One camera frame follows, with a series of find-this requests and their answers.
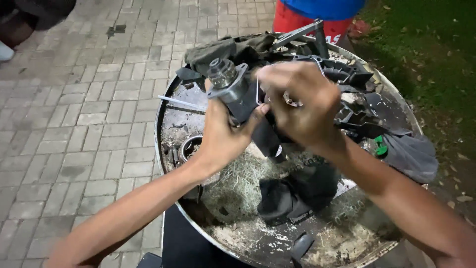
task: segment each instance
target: forearm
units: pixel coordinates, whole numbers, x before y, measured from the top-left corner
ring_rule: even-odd
[[[354,180],[403,232],[451,257],[474,254],[476,237],[472,229],[430,192],[347,137],[344,147],[325,157]]]
[[[90,264],[85,262],[143,228],[206,178],[203,168],[196,166],[189,161],[99,211],[58,243],[47,267]]]

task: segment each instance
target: blue lid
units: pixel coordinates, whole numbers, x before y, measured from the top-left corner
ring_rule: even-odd
[[[365,0],[281,0],[290,10],[310,19],[343,21],[357,15]]]

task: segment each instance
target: red barrel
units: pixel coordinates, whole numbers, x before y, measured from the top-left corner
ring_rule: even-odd
[[[326,34],[326,41],[331,44],[337,43],[337,41],[339,41],[339,39],[346,34],[347,28],[352,23],[352,20],[353,18],[341,21],[324,21],[324,33]],[[304,17],[289,9],[280,0],[276,1],[273,31],[289,32],[311,24],[313,21],[314,19]]]

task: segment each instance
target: hand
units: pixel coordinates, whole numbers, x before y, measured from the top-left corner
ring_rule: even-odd
[[[207,91],[210,86],[211,82],[206,79]],[[251,143],[251,134],[268,110],[267,104],[256,107],[248,122],[236,128],[229,124],[228,108],[219,99],[209,100],[202,144],[192,159],[200,162],[200,166],[210,172],[209,175],[220,171],[245,151]]]
[[[269,88],[267,95],[277,125],[290,138],[321,156],[344,144],[342,133],[334,127],[340,90],[322,75],[315,63],[268,65],[255,75]],[[285,103],[284,91],[299,99],[303,106],[296,108]]]

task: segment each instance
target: metal plate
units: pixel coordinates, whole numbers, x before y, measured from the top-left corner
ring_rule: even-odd
[[[357,56],[329,45],[340,57]],[[388,106],[384,114],[386,124],[392,127],[421,130],[410,108],[398,90],[382,75],[381,95]],[[167,96],[206,106],[207,98],[197,87],[185,89],[174,79]],[[156,149],[165,173],[173,169],[162,145],[180,145],[188,137],[201,134],[204,116],[177,109],[169,109],[162,102],[156,121]],[[220,172],[220,180],[205,186],[201,202],[179,201],[179,209],[188,221],[211,243],[228,254],[257,267],[292,267],[289,249],[303,232],[316,241],[303,257],[305,267],[363,267],[395,247],[400,234],[387,216],[355,184],[342,178],[337,196],[318,214],[295,224],[268,227],[256,213],[262,178],[276,178],[316,158],[308,152],[291,151],[291,161],[272,164],[260,155],[255,146]],[[220,212],[225,208],[228,215]]]

